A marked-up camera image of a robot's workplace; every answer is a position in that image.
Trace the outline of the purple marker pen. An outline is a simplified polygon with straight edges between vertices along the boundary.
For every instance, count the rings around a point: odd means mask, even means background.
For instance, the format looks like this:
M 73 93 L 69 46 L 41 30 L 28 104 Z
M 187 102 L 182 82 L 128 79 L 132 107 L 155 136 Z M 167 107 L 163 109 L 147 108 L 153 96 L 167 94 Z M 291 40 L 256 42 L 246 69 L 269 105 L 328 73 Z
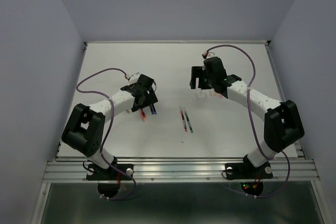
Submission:
M 180 110 L 180 114 L 181 114 L 181 118 L 182 118 L 182 122 L 184 126 L 184 131 L 187 132 L 186 120 L 185 120 L 184 113 L 183 113 L 181 106 L 179 107 L 179 110 Z

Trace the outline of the dark red marker pen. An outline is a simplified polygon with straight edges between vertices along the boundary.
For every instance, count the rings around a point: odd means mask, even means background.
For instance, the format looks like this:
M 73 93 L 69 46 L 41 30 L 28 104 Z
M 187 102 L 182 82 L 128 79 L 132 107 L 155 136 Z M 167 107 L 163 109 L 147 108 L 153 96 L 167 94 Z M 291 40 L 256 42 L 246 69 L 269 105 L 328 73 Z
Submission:
M 156 111 L 156 108 L 155 108 L 154 104 L 152 105 L 152 109 L 153 109 L 153 113 L 157 114 L 157 111 Z

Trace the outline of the red orange marker pen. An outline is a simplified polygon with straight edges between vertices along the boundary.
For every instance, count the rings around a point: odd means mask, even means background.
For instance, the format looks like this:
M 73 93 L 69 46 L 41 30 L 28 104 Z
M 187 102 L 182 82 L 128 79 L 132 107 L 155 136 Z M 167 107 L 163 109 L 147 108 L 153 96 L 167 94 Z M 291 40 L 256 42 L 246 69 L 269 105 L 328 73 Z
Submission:
M 142 109 L 140 110 L 140 113 L 141 113 L 141 119 L 142 119 L 142 121 L 145 122 L 146 115 L 145 115 L 145 113 L 144 113 L 144 111 Z

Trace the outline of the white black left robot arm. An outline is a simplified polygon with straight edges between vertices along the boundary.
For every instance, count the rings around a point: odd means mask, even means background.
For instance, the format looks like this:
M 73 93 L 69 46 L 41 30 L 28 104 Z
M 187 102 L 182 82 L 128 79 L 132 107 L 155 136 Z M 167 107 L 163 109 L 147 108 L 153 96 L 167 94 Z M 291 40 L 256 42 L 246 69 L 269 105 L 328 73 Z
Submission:
M 128 77 L 128 80 L 129 84 L 112 96 L 92 91 L 105 97 L 100 102 L 75 105 L 61 136 L 63 143 L 79 151 L 98 166 L 99 173 L 106 179 L 113 178 L 119 169 L 117 158 L 103 147 L 107 139 L 103 136 L 104 125 L 109 123 L 109 134 L 114 118 L 120 113 L 140 111 L 146 107 L 153 107 L 153 104 L 158 102 L 153 89 L 156 85 L 154 79 L 137 73 Z

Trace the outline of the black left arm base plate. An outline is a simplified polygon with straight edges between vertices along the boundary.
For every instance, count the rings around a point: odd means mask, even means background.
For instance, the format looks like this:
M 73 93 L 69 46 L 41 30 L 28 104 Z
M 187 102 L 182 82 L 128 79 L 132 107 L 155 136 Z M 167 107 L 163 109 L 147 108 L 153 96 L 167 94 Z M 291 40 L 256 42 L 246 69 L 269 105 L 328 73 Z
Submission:
M 86 164 L 82 163 L 83 168 L 86 170 L 86 180 L 97 182 L 97 192 L 99 197 L 107 201 L 124 200 L 131 196 L 133 189 L 126 189 L 123 182 L 133 181 L 134 165 L 130 163 L 116 164 L 117 169 L 124 174 L 117 172 L 109 167 L 108 169 L 102 169 L 94 163 Z

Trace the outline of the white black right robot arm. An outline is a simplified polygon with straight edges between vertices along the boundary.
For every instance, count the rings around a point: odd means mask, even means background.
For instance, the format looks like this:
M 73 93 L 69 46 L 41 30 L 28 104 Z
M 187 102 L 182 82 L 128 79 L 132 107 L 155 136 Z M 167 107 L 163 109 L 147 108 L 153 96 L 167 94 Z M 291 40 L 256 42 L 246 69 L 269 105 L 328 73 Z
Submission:
M 241 165 L 243 174 L 248 177 L 258 174 L 263 164 L 305 134 L 297 105 L 293 101 L 281 102 L 272 99 L 248 86 L 237 75 L 228 75 L 218 57 L 206 59 L 202 66 L 191 68 L 190 87 L 213 89 L 225 98 L 246 107 L 250 118 L 254 113 L 262 119 L 264 139 L 244 157 Z

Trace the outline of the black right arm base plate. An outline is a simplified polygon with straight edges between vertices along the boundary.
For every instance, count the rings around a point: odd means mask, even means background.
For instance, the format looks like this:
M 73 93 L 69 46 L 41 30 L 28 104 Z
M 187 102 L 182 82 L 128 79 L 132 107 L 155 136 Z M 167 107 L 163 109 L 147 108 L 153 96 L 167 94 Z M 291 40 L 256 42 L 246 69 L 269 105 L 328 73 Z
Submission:
M 272 179 L 273 173 L 269 162 L 255 168 L 248 163 L 227 163 L 222 176 L 228 180 L 242 180 L 241 189 L 247 195 L 261 196 L 264 190 L 263 179 Z

